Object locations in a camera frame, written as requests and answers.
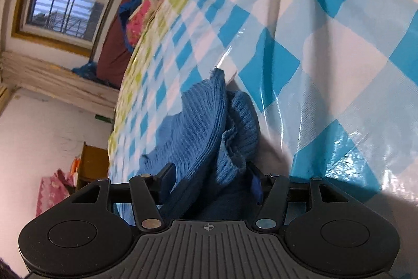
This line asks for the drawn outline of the blue knit sweater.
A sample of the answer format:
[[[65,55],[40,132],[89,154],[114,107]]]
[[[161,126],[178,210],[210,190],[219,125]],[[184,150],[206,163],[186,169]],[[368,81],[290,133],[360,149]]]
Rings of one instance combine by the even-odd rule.
[[[181,96],[182,110],[166,116],[157,144],[139,158],[155,175],[176,167],[176,182],[159,206],[165,221],[244,219],[253,203],[247,162],[255,160],[259,123],[249,96],[230,91],[221,69]]]

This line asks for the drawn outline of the pink floral cloth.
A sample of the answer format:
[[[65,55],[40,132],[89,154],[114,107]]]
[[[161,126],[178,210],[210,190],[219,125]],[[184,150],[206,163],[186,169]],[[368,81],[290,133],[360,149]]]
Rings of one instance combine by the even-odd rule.
[[[52,176],[41,178],[36,217],[62,202],[75,192],[74,175],[58,169]]]

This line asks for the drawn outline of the orange object on cabinet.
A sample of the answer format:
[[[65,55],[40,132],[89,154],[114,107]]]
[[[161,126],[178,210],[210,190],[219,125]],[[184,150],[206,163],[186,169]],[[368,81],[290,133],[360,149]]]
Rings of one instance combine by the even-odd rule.
[[[71,167],[70,167],[70,175],[71,176],[74,176],[78,172],[78,169],[80,167],[80,163],[81,163],[81,159],[78,156],[76,156],[74,158],[73,162],[72,162]]]

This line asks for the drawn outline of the wooden cabinet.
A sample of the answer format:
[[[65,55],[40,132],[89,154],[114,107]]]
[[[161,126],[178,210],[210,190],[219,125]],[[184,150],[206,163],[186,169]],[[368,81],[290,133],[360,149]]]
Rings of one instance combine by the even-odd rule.
[[[108,178],[108,169],[108,151],[84,143],[77,169],[76,190],[82,189],[93,181]]]

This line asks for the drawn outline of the checkered plastic bed sheet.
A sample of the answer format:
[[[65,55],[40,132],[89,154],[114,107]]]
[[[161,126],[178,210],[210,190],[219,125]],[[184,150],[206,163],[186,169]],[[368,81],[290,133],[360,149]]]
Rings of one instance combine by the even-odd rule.
[[[392,275],[416,278],[417,0],[162,0],[120,89],[114,182],[217,67],[253,101],[259,166],[365,202],[400,234]]]

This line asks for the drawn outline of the left beige curtain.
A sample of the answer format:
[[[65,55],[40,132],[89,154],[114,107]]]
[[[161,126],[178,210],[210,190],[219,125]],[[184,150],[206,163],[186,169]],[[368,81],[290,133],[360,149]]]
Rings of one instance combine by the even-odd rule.
[[[16,52],[1,53],[1,81],[108,118],[113,117],[118,99],[118,90],[114,88]]]

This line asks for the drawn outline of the maroon headboard cover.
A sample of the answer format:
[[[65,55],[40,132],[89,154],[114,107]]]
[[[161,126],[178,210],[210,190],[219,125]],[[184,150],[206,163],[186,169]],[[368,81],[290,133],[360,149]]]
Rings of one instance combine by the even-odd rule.
[[[116,12],[106,33],[103,47],[97,62],[96,76],[107,86],[119,89],[123,80],[131,53],[125,45],[119,8],[131,0],[118,0]]]

